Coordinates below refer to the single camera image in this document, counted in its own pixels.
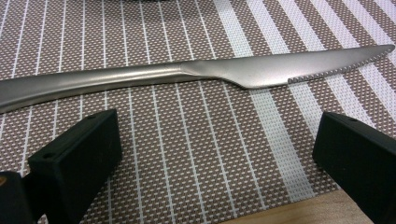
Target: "woven placemat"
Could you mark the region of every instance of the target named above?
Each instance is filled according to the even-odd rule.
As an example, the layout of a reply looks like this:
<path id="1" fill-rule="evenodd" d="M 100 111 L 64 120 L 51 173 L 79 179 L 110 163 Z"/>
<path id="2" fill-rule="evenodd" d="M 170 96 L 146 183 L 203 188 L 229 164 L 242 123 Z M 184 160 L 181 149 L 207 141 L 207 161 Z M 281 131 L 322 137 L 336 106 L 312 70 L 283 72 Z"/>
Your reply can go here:
<path id="1" fill-rule="evenodd" d="M 3 0 L 0 78 L 393 44 L 394 4 Z M 0 115 L 0 169 L 26 175 L 34 152 L 78 120 L 117 108 L 123 160 L 83 223 L 241 217 L 338 188 L 311 159 L 322 111 L 395 138 L 395 64 L 393 52 L 344 75 L 269 90 L 206 80 L 21 108 Z"/>

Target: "placemat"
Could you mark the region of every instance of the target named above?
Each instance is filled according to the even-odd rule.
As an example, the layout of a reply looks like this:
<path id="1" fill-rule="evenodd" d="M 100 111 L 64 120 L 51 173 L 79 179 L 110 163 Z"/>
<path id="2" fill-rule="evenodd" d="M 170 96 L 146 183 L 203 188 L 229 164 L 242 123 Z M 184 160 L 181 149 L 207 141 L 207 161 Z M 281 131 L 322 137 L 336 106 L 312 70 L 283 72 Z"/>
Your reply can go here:
<path id="1" fill-rule="evenodd" d="M 0 11 L 1 79 L 396 41 L 388 0 L 2 0 Z M 26 175 L 35 151 L 117 108 L 123 159 L 83 223 L 241 217 L 338 188 L 311 159 L 322 111 L 395 138 L 395 64 L 393 52 L 343 75 L 266 90 L 205 80 L 21 108 L 0 115 L 0 169 Z"/>

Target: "serrated edge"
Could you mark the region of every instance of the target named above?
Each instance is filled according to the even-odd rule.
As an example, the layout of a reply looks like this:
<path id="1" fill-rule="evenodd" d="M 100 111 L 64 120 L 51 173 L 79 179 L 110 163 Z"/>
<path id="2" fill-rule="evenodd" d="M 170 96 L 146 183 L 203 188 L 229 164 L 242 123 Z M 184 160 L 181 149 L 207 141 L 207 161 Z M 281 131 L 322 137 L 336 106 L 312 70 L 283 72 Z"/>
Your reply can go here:
<path id="1" fill-rule="evenodd" d="M 316 73 L 316 74 L 313 74 L 313 75 L 307 75 L 307 76 L 303 76 L 303 77 L 291 77 L 291 78 L 288 79 L 288 83 L 289 84 L 298 83 L 298 82 L 309 81 L 309 80 L 318 79 L 318 78 L 322 78 L 322 77 L 328 77 L 328 76 L 332 76 L 332 75 L 335 75 L 335 74 L 350 72 L 351 70 L 356 69 L 356 68 L 361 67 L 361 66 L 364 66 L 367 63 L 375 62 L 378 59 L 385 57 L 386 55 L 388 55 L 391 52 L 392 52 L 392 49 L 387 49 L 386 51 L 382 52 L 381 54 L 375 55 L 374 57 L 369 58 L 369 59 L 367 59 L 365 61 L 362 61 L 362 62 L 359 62 L 359 63 L 354 63 L 354 64 L 352 64 L 350 66 L 337 68 L 335 70 L 331 70 L 331 71 L 327 71 L 327 72 Z"/>

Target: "knife blade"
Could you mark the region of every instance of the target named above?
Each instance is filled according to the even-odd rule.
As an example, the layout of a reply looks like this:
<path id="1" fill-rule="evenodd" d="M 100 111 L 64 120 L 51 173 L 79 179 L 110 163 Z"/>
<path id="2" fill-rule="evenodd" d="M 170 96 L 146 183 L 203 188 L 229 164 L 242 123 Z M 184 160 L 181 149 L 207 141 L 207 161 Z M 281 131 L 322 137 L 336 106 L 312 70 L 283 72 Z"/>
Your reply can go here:
<path id="1" fill-rule="evenodd" d="M 270 88 L 345 73 L 394 49 L 381 45 L 17 77 L 0 81 L 0 113 L 84 93 L 200 79 L 219 78 L 245 89 Z"/>

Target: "knife handle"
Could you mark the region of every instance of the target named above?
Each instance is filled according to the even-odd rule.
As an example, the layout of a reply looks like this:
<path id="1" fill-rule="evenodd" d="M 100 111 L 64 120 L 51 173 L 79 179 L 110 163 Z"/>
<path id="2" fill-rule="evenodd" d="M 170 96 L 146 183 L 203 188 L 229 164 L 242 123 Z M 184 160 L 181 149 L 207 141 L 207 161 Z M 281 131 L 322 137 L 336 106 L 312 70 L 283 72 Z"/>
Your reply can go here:
<path id="1" fill-rule="evenodd" d="M 182 71 L 181 65 L 161 63 L 2 80 L 0 113 L 84 93 L 202 79 Z"/>

